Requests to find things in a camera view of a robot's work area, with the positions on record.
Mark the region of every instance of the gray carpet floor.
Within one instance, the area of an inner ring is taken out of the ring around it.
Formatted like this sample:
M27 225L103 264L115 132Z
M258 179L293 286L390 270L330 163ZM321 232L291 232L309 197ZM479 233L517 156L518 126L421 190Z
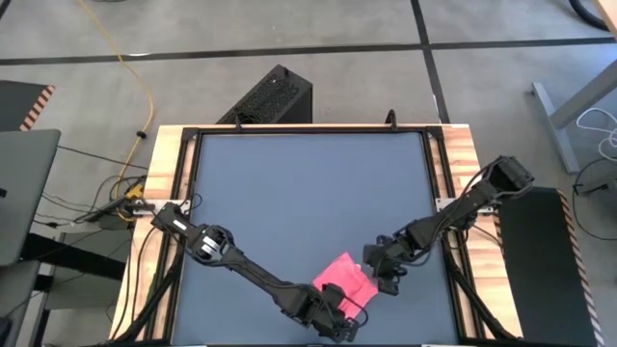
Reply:
M88 3L126 54L419 43L409 0ZM420 0L420 5L430 42L610 37L582 23L561 0ZM0 20L0 60L110 54L76 0L13 0ZM544 83L553 102L561 104L617 58L617 45L445 49L433 54L448 114L452 122L470 124L480 162L517 155L539 185L569 194L573 177L565 174L539 122L530 86ZM439 121L420 50L136 62L131 65L152 88L156 115L135 163L148 165L159 125L215 122L275 64L314 84L314 122L382 122L390 108L401 122ZM56 86L35 128L60 129L61 144L68 147L123 160L148 116L139 85L117 63L3 66L0 79ZM617 113L617 97L610 94L600 106ZM591 121L613 126L600 117ZM598 157L602 136L575 128L570 132L582 164ZM108 162L59 151L46 191L90 203L98 184L118 170ZM586 177L606 171L617 168L603 165ZM617 237L614 200L606 192L580 199L581 222L595 233ZM73 216L45 202L40 213ZM617 343L617 242L578 234L607 344ZM118 234L109 237L101 253L121 241ZM99 287L106 291L103 297L117 294L117 286ZM70 346L105 339L109 304L54 311L44 341ZM26 340L20 343L26 346Z

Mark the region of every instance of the black metal bracket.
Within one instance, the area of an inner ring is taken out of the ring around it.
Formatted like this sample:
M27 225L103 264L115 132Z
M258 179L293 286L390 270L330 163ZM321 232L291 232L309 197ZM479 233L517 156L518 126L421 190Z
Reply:
M45 335L45 329L47 328L47 323L49 322L49 315L51 314L51 310L44 309L40 314L39 325L37 326L37 332L35 334L33 346L44 346L42 343L42 338Z
M443 128L441 126L427 126L426 131L439 141L443 141Z
M182 142L186 142L189 141L190 139L194 138L195 135L197 135L197 133L200 132L199 128L183 128L182 129Z
M383 126L377 126L374 128L355 128L355 127L345 127L342 126L340 128L332 128L332 127L294 127L293 125L290 124L290 126L288 128L285 127L276 127L276 128L253 128L253 127L241 127L240 125L240 130L245 133L245 134L257 134L257 135L271 135L271 134L383 134L383 133L392 133L392 132L427 132L431 135L440 135L442 134L442 132L440 132L441 127L440 126L426 126L426 125L418 125L418 126L399 126L399 124L396 121L396 115L394 113L394 121L392 121L392 118L390 117L390 112L388 114L388 118L386 118L385 123L388 124L393 124L393 126L391 127L383 127ZM235 128L229 128L229 127L225 127L225 128L202 128L202 129L198 129L198 133L197 133L197 140L196 140L196 145L195 145L195 149L196 152L194 153L194 158L193 158L193 163L191 164L191 178L189 179L189 187L188 187L188 194L192 194L195 186L195 174L198 170L199 167L199 152L201 149L201 139L207 135L232 135L232 134L236 134L238 132L237 130L237 126ZM443 136L435 136L436 140L438 141L438 144L441 145L441 149L444 149L444 143L443 143ZM181 148L180 149L180 155L179 157L184 158L184 153L185 153L186 148ZM427 159L427 165L429 166L433 166L434 163L432 160L428 160ZM181 167L179 166L179 160L178 160L178 166L176 166L176 175L174 176L174 186L172 188L173 192L172 192L172 196L177 197L177 193L179 191L179 185L180 185L180 173L181 172ZM444 173L445 179L449 180L450 183L452 182L452 176L451 173L448 172ZM178 253L180 253L180 256L183 257L183 251L181 248L178 248L176 250ZM460 298L458 297L458 291L456 291L456 284L454 282L454 280L448 276L448 278L450 279L452 286L450 287L450 296L451 296L451 300L454 306L456 306L458 309L457 311L461 311L461 303L460 303ZM172 293L171 293L171 300L168 302L168 307L167 307L167 315L166 315L166 319L165 319L165 323L164 323L164 332L163 332L163 336L164 339L163 341L169 341L169 339L171 338L171 334L172 334L172 330L173 330L173 325L174 325L174 316L175 316L175 310L177 308L177 292L179 290L179 280L175 280L174 284L172 286ZM457 325L460 326L464 326L464 318L462 317L462 313L460 314L455 314L455 319L457 321ZM465 331L464 328L458 332L459 333L459 337L465 337ZM146 336L146 339L152 338L152 332L150 330L150 334L149 336Z
M53 276L38 275L37 280L35 281L34 290L44 292L48 291L51 288L51 283L53 282L53 280Z
M242 130L242 122L240 121L240 115L238 115L237 113L233 116L233 121L235 122L235 131L237 131L238 133L241 133Z
M452 171L450 170L450 161L448 159L447 156L447 148L445 147L445 142L444 142L444 135L443 135L443 129L440 126L431 126L431 127L427 127L427 131L429 128L439 128L439 136L437 137L435 136L435 139L437 140L437 147L438 147L438 151L439 151L439 155L440 155L440 161L442 164L442 170L443 170L443 180L445 181L445 190L447 192L447 197L448 198L456 198L456 191L454 189L454 178L452 175ZM457 243L457 247L459 247L459 256L461 259L461 265L463 268L463 276L465 276L467 278L467 280L469 281L471 287L475 290L475 283L473 281L473 272L471 271L471 263L469 261L469 252L467 249L467 243L464 242L463 240L463 236L460 233L456 233L456 243ZM444 246L449 246L449 241L447 240L447 238L443 239L443 245ZM443 248L443 257L444 259L447 258L447 253L451 252L449 247L444 247ZM454 283L454 278L448 274L448 280L451 283ZM458 289L455 291L456 296L458 297ZM460 310L460 298L459 298L459 306L457 307L457 309ZM482 324L482 321L480 319L480 315L478 314L477 310L472 307L471 308L471 321L473 322L473 328L474 328L474 332L475 335L480 337L480 338L485 338L486 334L484 332L484 325ZM465 332L465 324L463 323L461 325L461 331L459 332L459 337L467 337L467 332Z
M126 265L110 257L80 250L32 232L26 237L21 258L38 260L112 280L122 280Z
M580 347L572 344L563 345L546 342L530 342L520 338L517 339L489 339L476 337L462 337L459 339L461 346L476 346L476 347Z
M388 111L385 124L390 124L390 129L392 129L392 131L398 130L398 123L396 122L396 113L394 110Z

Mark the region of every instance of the white cable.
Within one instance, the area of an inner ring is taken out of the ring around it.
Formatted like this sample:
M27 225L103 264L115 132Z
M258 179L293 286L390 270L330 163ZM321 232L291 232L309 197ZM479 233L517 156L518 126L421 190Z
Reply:
M580 125L580 120L582 120L583 117L587 116L587 114L589 114L592 111L600 112L600 113L608 116L609 118L611 118L615 122L615 128L612 129L612 130L606 130L606 129L597 128L597 127L593 127L593 126ZM583 112L582 115L578 116L578 118L577 118L577 126L579 128L581 128L581 129L601 131L603 133L607 133L608 136L598 143L598 153L602 157L604 157L604 159L606 159L606 160L610 160L612 162L617 162L617 159L612 158L609 155L606 155L603 152L603 150L602 150L602 146L606 142L608 142L613 148L617 148L617 119L613 115L611 115L610 113L608 113L607 111L605 111L603 109L592 107L592 108L588 109L587 111Z

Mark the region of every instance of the orange striped tape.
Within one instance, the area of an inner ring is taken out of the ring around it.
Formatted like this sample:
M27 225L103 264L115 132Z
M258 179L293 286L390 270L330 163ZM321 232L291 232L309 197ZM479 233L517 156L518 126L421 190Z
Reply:
M42 90L42 92L40 92L39 98L37 98L37 101L35 101L32 109L30 109L30 112L28 112L28 115L23 120L23 123L19 126L19 130L28 131L32 129L35 125L35 121L39 118L42 109L45 107L47 102L49 102L49 98L55 90L56 88L54 86L47 86Z
M596 313L596 305L591 295L591 288L589 287L589 280L587 279L587 271L585 265L582 262L582 255L580 254L580 246L578 245L577 235L575 234L575 228L573 224L572 216L570 215L570 205L568 204L568 198L559 189L559 198L561 199L561 206L563 207L563 214L565 216L566 225L568 226L568 234L570 236L570 242L572 243L572 251L575 254L575 261L577 262L578 276L580 277L580 285L585 294L585 302L587 303L587 311L589 311L589 319L594 329L594 336L596 337L596 343L598 347L604 347L604 338L602 335L602 329L600 328L600 322L598 321L598 314Z

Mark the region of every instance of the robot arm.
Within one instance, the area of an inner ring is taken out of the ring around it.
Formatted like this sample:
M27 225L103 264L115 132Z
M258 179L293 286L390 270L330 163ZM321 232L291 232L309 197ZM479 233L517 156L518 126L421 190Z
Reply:
M281 312L304 327L313 326L320 336L334 342L353 341L360 327L338 305L345 298L343 290L326 284L319 292L311 284L280 280L260 267L238 249L229 230L218 226L193 226L178 205L168 202L154 217L152 225L180 234L186 251L204 266L225 267L268 293Z
M373 268L379 291L397 295L397 278L407 274L402 264L412 264L428 253L445 230L469 228L482 207L526 193L533 181L531 174L514 157L498 157L471 181L479 175L482 175L481 180L471 189L466 188L460 198L434 216L415 220L391 237L379 236L377 244L364 246L363 261Z

